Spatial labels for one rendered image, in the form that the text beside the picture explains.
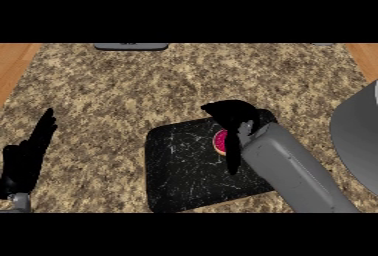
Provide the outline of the grey pot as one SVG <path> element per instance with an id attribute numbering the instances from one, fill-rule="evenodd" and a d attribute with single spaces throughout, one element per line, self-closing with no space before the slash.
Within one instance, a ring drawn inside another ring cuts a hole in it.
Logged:
<path id="1" fill-rule="evenodd" d="M 344 166 L 378 196 L 378 80 L 335 108 L 331 139 Z"/>

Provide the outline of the pink frosted cupcake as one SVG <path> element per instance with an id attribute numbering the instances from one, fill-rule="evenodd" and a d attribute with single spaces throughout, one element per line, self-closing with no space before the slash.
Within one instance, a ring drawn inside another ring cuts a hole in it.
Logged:
<path id="1" fill-rule="evenodd" d="M 214 137 L 213 137 L 213 147 L 214 147 L 214 150 L 216 152 L 225 156 L 226 155 L 226 143 L 225 143 L 225 140 L 226 140 L 226 136 L 228 136 L 228 131 L 225 129 L 222 129 Z"/>

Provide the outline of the black marble tray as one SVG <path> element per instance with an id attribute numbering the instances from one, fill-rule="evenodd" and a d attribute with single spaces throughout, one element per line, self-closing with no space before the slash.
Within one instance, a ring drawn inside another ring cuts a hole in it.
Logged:
<path id="1" fill-rule="evenodd" d="M 229 174 L 226 157 L 213 146 L 222 130 L 213 118 L 154 128 L 146 135 L 148 205 L 154 213 L 173 213 L 273 190 L 245 161 Z"/>

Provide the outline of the dark grey flat appliance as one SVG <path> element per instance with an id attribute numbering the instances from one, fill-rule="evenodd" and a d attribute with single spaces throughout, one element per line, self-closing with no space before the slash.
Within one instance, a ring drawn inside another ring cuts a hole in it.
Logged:
<path id="1" fill-rule="evenodd" d="M 95 43 L 95 48 L 105 51 L 161 51 L 169 43 Z"/>

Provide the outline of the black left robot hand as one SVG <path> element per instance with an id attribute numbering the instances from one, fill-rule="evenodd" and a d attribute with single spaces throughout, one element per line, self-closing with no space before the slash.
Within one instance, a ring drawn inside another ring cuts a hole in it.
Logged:
<path id="1" fill-rule="evenodd" d="M 58 125 L 53 109 L 49 108 L 37 122 L 28 140 L 3 148 L 3 173 L 0 177 L 0 199 L 34 190 L 43 158 Z"/>

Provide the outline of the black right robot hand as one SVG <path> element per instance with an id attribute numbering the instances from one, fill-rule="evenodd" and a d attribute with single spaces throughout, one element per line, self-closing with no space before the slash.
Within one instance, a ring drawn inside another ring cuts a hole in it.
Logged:
<path id="1" fill-rule="evenodd" d="M 241 166 L 242 148 L 248 144 L 253 134 L 267 123 L 275 122 L 276 118 L 269 110 L 257 109 L 242 100 L 207 103 L 201 109 L 228 131 L 225 138 L 226 163 L 229 173 L 235 175 Z"/>

